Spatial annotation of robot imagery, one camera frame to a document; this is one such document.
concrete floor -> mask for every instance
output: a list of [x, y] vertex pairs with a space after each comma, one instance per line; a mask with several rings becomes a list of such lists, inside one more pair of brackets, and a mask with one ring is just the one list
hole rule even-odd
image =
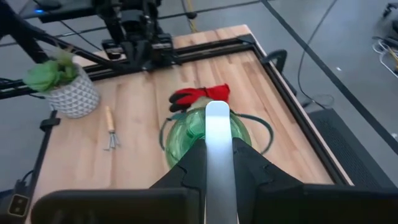
[[[26, 1], [8, 0], [16, 11], [19, 11]], [[194, 10], [249, 2], [249, 0], [192, 1]], [[388, 21], [379, 20], [389, 1], [391, 0], [338, 1], [310, 46], [389, 132], [398, 133], [398, 119], [395, 119], [398, 104], [391, 103], [395, 102], [398, 96], [398, 79], [380, 65], [378, 55], [371, 49], [372, 36], [384, 36], [391, 32]], [[332, 0], [274, 0], [271, 4], [301, 38], [307, 40], [331, 2]], [[160, 8], [161, 16], [181, 12], [183, 7], [180, 0], [165, 0]], [[58, 22], [41, 24], [37, 19], [30, 19], [29, 22], [54, 35], [70, 32]], [[102, 20], [95, 16], [74, 19], [66, 23], [76, 30], [104, 25]], [[297, 69], [303, 49], [262, 4], [204, 12], [198, 15], [196, 23], [198, 30], [247, 24], [265, 51], [276, 49], [288, 51], [284, 74], [293, 86], [297, 86]], [[190, 33], [185, 17], [164, 19], [160, 24], [164, 31], [172, 35]], [[100, 45], [102, 39], [109, 37], [104, 30], [83, 35], [96, 45]], [[76, 35], [63, 39], [95, 51]], [[8, 42], [12, 42], [12, 39], [6, 37], [0, 44]], [[0, 61], [1, 77], [21, 78], [26, 70], [33, 66], [31, 59], [19, 46], [0, 48], [0, 57], [7, 59]], [[333, 108], [391, 180], [398, 185], [398, 156], [350, 105], [310, 57], [306, 57], [303, 64], [302, 85], [309, 95], [330, 94], [335, 98]], [[2, 108], [0, 110], [2, 118], [0, 190], [3, 190], [11, 188], [16, 179], [21, 178], [33, 167], [43, 136], [39, 124], [48, 118], [50, 111], [45, 101], [28, 96], [1, 100], [0, 108]]]

green glass vase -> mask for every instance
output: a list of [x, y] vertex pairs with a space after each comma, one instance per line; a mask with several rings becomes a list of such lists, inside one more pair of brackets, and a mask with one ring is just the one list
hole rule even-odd
[[[251, 146], [251, 140], [242, 121], [230, 114], [232, 138], [240, 138]], [[193, 146], [196, 140], [205, 138], [205, 108], [190, 110], [176, 120], [167, 135], [165, 154], [169, 167], [173, 167]]]

succulent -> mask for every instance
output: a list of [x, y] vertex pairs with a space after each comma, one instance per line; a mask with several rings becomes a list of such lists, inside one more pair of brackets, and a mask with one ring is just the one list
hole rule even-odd
[[78, 76], [76, 66], [72, 61], [73, 54], [60, 50], [50, 60], [37, 64], [28, 71], [23, 82], [31, 89], [45, 93], [74, 81]]

black mat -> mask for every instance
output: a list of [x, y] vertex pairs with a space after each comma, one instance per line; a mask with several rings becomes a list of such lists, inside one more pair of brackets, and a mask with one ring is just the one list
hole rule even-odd
[[308, 115], [354, 185], [369, 189], [395, 187], [336, 111], [328, 109]]

wooden table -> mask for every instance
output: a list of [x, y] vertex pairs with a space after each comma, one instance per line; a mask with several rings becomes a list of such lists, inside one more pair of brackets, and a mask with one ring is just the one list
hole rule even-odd
[[[250, 32], [247, 26], [229, 27], [176, 37], [174, 44], [176, 48], [186, 47]], [[92, 64], [82, 58], [76, 58], [76, 62]], [[63, 189], [150, 187], [169, 171], [158, 143], [160, 126], [170, 116], [169, 96], [180, 88], [223, 83], [231, 89], [229, 104], [233, 110], [258, 116], [272, 125], [275, 141], [265, 155], [271, 162], [303, 182], [333, 183], [256, 56], [243, 52], [96, 82], [102, 99], [94, 112], [80, 119], [57, 115], [62, 121], [52, 130], [33, 203]], [[103, 150], [109, 141], [105, 106], [113, 110], [122, 144], [111, 152]], [[268, 132], [260, 124], [243, 121], [253, 147], [260, 151], [268, 142]]]

